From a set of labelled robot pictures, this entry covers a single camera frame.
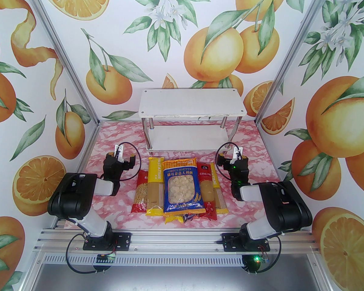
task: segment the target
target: shelf top panel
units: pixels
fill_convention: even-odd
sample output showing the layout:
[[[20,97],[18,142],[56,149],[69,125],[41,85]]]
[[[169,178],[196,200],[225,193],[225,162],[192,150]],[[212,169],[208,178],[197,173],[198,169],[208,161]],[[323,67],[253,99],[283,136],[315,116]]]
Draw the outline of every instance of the shelf top panel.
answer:
[[[139,106],[141,118],[245,116],[236,89],[146,89]]]

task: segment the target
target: pasta package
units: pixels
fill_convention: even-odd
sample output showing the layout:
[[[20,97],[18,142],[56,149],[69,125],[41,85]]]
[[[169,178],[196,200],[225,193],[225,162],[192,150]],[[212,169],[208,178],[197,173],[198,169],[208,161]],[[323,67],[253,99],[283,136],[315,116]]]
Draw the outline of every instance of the pasta package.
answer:
[[[200,182],[202,200],[204,201],[205,213],[199,217],[217,221],[216,202],[213,188],[212,172],[210,164],[198,162],[198,180]]]
[[[162,163],[164,173],[164,215],[205,213],[196,158]]]
[[[221,190],[220,182],[218,181],[217,172],[216,172],[214,163],[210,163],[210,168],[211,168],[211,177],[213,180],[214,198],[215,198],[215,202],[216,202],[216,213],[217,213],[217,215],[229,213],[227,204],[225,204],[224,196],[222,195],[222,190]]]
[[[162,162],[164,158],[150,157],[147,183],[147,213],[148,216],[163,216],[164,178]]]
[[[131,213],[147,212],[147,179],[148,172],[140,170],[137,175],[136,192]]]

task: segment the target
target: pink marble surface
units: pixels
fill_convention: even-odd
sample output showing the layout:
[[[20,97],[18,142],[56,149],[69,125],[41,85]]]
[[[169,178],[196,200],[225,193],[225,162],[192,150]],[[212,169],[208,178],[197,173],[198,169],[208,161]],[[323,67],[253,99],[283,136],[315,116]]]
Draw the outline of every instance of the pink marble surface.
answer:
[[[196,124],[219,124],[213,121],[183,121],[183,122],[155,122],[155,125],[196,125]],[[226,123],[228,134],[231,132],[234,121],[229,119]],[[99,136],[89,158],[85,172],[103,173],[103,160],[106,153],[114,150],[114,145],[122,141],[134,144],[142,156],[142,169],[148,170],[149,152],[146,149],[144,132],[140,122],[104,122],[101,126]],[[260,134],[254,121],[242,121],[233,138],[233,142],[243,147],[243,154],[249,158],[250,182],[277,181],[275,169],[268,156],[267,150],[261,140]],[[135,153],[128,145],[124,148],[124,157]],[[163,156],[167,159],[196,157],[198,161],[214,162],[215,152],[154,152],[153,156]],[[123,173],[122,178],[128,178],[137,171],[138,166]],[[254,221],[263,215],[262,202],[239,202],[232,197],[231,183],[217,173],[229,214],[218,215],[217,221],[208,219],[193,219],[185,224],[173,221],[165,224],[164,218],[159,216],[146,216],[144,213],[130,213],[135,197],[136,180],[128,180],[121,183],[116,196],[95,196],[93,208],[105,220],[116,229],[174,229],[174,228],[237,228],[246,222]],[[66,222],[65,228],[76,228],[70,222]]]

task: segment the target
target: blue pasta package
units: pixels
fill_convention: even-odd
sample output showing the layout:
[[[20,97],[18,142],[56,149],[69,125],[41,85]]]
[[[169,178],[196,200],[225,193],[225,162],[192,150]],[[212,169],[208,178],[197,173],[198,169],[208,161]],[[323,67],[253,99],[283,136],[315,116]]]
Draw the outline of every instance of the blue pasta package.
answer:
[[[204,213],[196,158],[162,163],[164,174],[164,215]]]

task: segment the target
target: shelf leg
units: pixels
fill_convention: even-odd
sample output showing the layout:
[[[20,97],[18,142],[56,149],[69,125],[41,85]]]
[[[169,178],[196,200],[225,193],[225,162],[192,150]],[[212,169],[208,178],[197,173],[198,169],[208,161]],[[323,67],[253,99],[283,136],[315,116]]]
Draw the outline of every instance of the shelf leg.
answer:
[[[151,150],[153,146],[151,145],[150,136],[148,135],[148,126],[146,118],[142,118],[142,125],[143,125],[144,137],[146,138],[147,149]]]
[[[153,120],[153,118],[149,118],[148,120],[150,122],[150,129],[154,129],[154,120]]]
[[[240,125],[240,122],[241,122],[241,119],[242,119],[242,118],[243,118],[242,116],[238,116],[238,117],[237,117],[237,119],[236,119],[236,123],[234,124],[233,129],[232,129],[232,132],[231,132],[231,134],[229,135],[228,142],[231,142],[231,141],[232,141],[232,139],[233,139],[234,135],[235,135],[235,134],[236,134],[236,132],[237,132],[237,128],[239,127],[239,125]],[[225,148],[229,149],[229,146],[230,146],[230,144],[226,144],[226,145],[225,145]]]
[[[221,129],[224,129],[225,128],[225,123],[227,122],[227,117],[226,116],[224,116],[223,118],[222,118],[222,122],[221,122],[221,125],[220,125],[220,128]]]

